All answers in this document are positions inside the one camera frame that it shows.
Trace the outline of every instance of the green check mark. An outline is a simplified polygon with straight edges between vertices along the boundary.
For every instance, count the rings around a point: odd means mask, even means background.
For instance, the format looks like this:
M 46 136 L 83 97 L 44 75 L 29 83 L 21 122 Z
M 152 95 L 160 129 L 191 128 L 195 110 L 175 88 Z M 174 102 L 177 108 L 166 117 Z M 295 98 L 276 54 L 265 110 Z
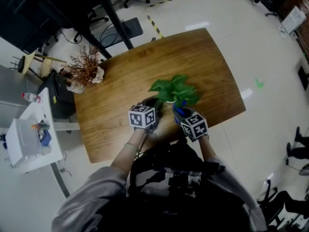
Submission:
M 264 82 L 261 82 L 261 83 L 260 83 L 259 80 L 258 80 L 257 78 L 255 79 L 255 83 L 256 83 L 256 85 L 257 85 L 258 88 L 264 87 Z

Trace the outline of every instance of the forearm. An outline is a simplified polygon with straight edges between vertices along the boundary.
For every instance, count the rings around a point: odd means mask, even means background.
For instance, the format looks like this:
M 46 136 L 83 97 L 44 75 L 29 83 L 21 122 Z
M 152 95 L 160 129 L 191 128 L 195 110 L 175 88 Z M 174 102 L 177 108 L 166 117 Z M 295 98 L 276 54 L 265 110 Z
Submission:
M 143 142 L 146 136 L 147 135 L 144 129 L 136 129 L 131 138 L 129 139 L 128 144 L 139 149 L 141 143 Z M 136 149 L 125 145 L 123 149 L 119 152 L 119 154 L 116 156 L 111 166 L 120 168 L 128 176 L 131 171 L 134 159 L 136 157 L 136 153 L 137 153 Z
M 199 145 L 201 147 L 202 155 L 204 161 L 208 160 L 209 158 L 213 158 L 216 156 L 216 153 L 214 152 L 212 146 L 209 143 L 207 136 L 201 136 L 199 139 Z

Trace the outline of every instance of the wood grain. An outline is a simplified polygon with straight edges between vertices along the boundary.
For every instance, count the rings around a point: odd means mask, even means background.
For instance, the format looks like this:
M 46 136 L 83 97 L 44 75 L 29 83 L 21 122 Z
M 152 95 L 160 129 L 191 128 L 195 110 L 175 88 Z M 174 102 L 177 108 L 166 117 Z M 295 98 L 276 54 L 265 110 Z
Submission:
M 130 138 L 128 124 L 132 105 L 153 96 L 148 92 L 157 79 L 175 74 L 189 76 L 201 100 L 195 105 L 208 126 L 214 126 L 245 111 L 233 75 L 206 29 L 184 32 L 150 42 L 103 62 L 103 83 L 75 94 L 83 142 L 92 163 L 110 160 Z M 144 148 L 156 142 L 176 140 L 180 128 L 174 122 L 172 104 L 165 103 L 155 135 Z

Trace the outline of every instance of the white table leg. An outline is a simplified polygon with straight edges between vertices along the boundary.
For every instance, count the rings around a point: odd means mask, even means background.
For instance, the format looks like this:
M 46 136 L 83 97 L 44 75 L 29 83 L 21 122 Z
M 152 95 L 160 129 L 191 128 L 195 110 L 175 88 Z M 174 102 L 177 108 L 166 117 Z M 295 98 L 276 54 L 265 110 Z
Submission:
M 79 131 L 79 123 L 54 122 L 55 131 Z

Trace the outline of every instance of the wristband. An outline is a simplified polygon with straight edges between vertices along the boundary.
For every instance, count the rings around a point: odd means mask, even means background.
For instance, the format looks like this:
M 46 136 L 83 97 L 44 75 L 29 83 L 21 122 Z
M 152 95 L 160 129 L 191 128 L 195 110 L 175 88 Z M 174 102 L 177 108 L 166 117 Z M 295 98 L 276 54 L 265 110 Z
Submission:
M 135 147 L 134 145 L 128 144 L 128 143 L 126 143 L 125 146 L 128 146 L 128 147 L 134 149 L 136 151 L 136 153 L 139 153 L 139 151 L 140 151 L 139 148 Z

